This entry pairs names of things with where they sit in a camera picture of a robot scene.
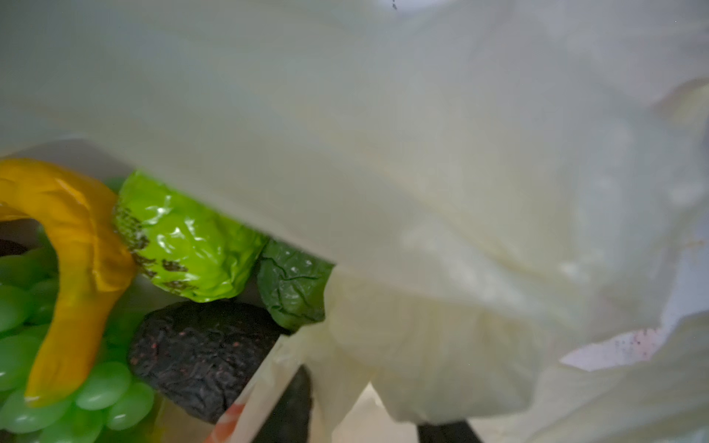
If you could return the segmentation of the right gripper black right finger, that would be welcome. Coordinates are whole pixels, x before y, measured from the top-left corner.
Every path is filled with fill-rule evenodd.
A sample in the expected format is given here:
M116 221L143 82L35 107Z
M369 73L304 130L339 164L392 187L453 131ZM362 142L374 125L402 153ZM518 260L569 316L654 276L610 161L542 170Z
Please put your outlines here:
M419 443L481 443L472 426L465 421L445 425L417 426Z

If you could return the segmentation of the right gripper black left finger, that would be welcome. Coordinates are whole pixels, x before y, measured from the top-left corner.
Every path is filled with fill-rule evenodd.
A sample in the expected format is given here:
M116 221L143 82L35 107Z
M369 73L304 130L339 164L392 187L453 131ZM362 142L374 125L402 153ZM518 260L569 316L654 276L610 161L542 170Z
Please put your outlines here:
M312 407L310 374L301 365L252 442L307 443Z

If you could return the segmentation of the cream printed plastic bag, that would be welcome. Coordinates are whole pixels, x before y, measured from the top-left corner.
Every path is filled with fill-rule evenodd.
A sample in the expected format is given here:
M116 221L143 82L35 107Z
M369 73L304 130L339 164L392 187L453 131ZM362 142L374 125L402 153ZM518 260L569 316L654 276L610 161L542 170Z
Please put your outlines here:
M334 264L297 367L326 442L537 405L660 321L708 208L705 1L5 1L1 150L84 138Z

